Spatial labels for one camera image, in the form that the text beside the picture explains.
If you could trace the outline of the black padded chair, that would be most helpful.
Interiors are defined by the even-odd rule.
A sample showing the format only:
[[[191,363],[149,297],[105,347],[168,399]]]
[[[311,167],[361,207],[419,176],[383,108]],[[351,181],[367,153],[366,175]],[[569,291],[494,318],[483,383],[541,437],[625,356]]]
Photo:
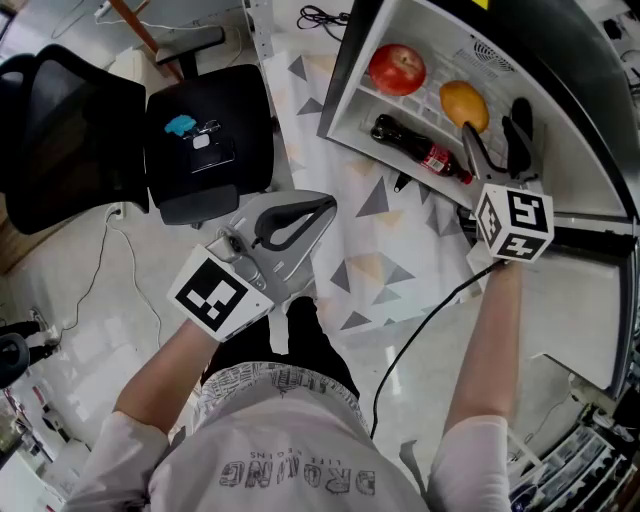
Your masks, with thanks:
[[[18,380],[30,365],[30,352],[25,339],[16,333],[0,336],[0,389]]]

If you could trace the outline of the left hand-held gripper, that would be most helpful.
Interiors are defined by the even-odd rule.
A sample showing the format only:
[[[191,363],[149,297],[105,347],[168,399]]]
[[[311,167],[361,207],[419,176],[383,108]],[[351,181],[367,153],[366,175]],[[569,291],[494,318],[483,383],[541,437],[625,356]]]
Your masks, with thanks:
[[[167,298],[218,342],[225,342],[293,295],[291,279],[335,217],[331,195],[264,193],[193,248]]]

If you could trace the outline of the white metal shelving rack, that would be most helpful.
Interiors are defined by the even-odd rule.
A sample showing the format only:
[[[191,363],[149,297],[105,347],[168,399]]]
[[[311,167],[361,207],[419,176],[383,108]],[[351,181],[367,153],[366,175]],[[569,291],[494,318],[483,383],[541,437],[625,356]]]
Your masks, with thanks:
[[[241,0],[259,62],[274,55],[271,36],[275,27],[272,0]]]

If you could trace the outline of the person's black shorts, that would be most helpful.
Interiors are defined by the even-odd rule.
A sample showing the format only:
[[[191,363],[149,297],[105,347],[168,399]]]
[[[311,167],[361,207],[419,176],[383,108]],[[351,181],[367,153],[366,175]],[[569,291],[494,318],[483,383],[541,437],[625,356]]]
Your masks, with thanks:
[[[200,384],[216,372],[240,363],[282,363],[315,371],[346,387],[356,399],[360,393],[343,358],[331,345],[317,318],[314,300],[295,298],[286,318],[288,353],[276,354],[271,348],[269,319],[263,317],[219,346],[203,372]]]

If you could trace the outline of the black phone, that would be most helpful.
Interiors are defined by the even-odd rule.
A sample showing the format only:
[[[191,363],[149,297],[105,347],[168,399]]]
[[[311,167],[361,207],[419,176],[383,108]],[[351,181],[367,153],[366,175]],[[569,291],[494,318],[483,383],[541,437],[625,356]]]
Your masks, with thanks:
[[[192,149],[190,153],[191,172],[202,172],[233,162],[235,159],[235,144],[231,139],[210,141],[206,146]]]

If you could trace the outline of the white table triangle pattern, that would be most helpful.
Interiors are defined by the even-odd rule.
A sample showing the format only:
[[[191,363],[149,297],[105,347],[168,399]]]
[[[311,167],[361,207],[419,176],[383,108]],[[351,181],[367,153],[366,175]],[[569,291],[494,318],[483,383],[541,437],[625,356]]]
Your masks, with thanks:
[[[283,51],[263,63],[295,188],[337,214],[312,252],[325,331],[346,335],[427,313],[472,276],[454,203],[317,134],[334,57]]]

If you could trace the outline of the cola bottle red label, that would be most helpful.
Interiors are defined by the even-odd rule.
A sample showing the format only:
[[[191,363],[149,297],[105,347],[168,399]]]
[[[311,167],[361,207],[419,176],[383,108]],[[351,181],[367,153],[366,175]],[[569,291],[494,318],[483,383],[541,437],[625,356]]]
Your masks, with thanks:
[[[376,118],[370,136],[376,142],[400,151],[435,175],[456,178],[464,185],[473,180],[471,173],[461,166],[450,150],[388,114]]]

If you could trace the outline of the black mesh office chair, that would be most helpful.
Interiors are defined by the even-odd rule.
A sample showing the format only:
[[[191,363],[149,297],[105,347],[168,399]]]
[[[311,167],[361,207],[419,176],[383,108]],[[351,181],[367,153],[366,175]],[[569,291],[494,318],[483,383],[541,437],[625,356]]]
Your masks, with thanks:
[[[183,137],[164,131],[178,115],[197,122]],[[192,173],[200,134],[231,139],[236,159]],[[273,166],[273,120],[255,65],[148,93],[59,45],[0,63],[0,193],[23,234],[116,202],[156,208],[167,225],[199,224],[265,191]]]

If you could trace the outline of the small white fridge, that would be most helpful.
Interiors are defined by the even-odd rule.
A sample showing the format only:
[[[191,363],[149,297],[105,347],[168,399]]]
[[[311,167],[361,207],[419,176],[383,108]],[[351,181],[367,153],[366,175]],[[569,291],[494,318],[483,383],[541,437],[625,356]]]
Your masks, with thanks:
[[[374,52],[386,44],[414,49],[426,65],[410,95],[384,94],[369,76]],[[319,133],[469,211],[474,186],[435,175],[370,136],[376,118],[388,114],[470,172],[461,128],[440,103],[440,87],[453,80],[485,99],[490,121],[478,134],[505,169],[497,181],[540,172],[553,200],[554,239],[524,274],[525,338],[618,396],[640,306],[640,131],[620,58],[577,0],[354,0]],[[533,112],[532,141],[515,127],[531,164],[511,176],[502,118],[519,97]]]

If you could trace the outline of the brown wooden coat rack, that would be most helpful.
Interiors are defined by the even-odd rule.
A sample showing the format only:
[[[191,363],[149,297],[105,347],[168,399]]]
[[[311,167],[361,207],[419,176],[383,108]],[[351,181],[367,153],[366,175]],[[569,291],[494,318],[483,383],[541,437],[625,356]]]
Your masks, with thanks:
[[[151,34],[147,31],[147,29],[143,26],[141,21],[137,16],[137,11],[131,10],[124,0],[108,0],[111,4],[111,7],[118,13],[118,15],[122,18],[122,20],[134,31],[134,33],[139,37],[139,39],[144,43],[144,45],[148,48],[150,53],[155,58],[157,56],[159,45],[151,36]],[[178,83],[184,80],[181,71],[179,71],[175,65],[169,63],[164,65],[159,65],[163,67],[165,71],[169,72],[173,78],[176,79]]]

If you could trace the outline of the orange fruit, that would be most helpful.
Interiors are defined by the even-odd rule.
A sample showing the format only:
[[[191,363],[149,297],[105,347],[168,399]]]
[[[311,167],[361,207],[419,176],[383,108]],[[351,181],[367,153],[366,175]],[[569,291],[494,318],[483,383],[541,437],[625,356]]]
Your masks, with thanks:
[[[471,124],[478,133],[484,132],[490,121],[488,106],[483,96],[468,82],[453,80],[439,90],[441,108],[458,128]]]

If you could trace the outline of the small blue item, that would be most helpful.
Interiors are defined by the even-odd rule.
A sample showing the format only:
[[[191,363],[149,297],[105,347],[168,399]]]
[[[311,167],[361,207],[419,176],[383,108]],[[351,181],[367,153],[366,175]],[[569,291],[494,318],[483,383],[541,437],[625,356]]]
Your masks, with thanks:
[[[178,115],[164,126],[164,131],[167,134],[174,134],[179,137],[183,137],[190,133],[196,127],[196,124],[196,120],[191,116]]]

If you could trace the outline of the person's right forearm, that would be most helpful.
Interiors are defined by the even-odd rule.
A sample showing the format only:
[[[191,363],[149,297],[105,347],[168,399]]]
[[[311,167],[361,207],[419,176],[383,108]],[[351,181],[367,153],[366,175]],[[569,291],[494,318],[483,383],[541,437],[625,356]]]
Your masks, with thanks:
[[[444,425],[479,416],[511,417],[519,375],[522,265],[489,276]]]

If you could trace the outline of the red apple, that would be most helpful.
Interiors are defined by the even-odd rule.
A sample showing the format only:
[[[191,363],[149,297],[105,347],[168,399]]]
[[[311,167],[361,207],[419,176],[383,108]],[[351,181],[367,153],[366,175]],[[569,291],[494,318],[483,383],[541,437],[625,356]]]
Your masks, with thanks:
[[[386,44],[373,54],[368,65],[375,87],[390,96],[406,96],[417,91],[426,79],[426,65],[414,49],[402,44]]]

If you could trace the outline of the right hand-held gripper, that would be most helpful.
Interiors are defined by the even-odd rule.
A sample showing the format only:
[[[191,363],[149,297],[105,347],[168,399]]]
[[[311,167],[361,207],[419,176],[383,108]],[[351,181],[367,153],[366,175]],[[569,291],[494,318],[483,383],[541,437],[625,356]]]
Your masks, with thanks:
[[[533,121],[529,115],[502,118],[507,141],[507,165],[511,176],[526,171],[531,157],[516,133],[519,127],[533,139]],[[470,122],[461,128],[461,138],[470,172],[465,184],[476,188],[473,208],[458,210],[462,233],[470,245],[481,243],[491,257],[535,262],[554,238],[553,200],[544,193],[540,172],[522,173],[515,179],[505,177],[505,169],[496,166],[478,132]]]

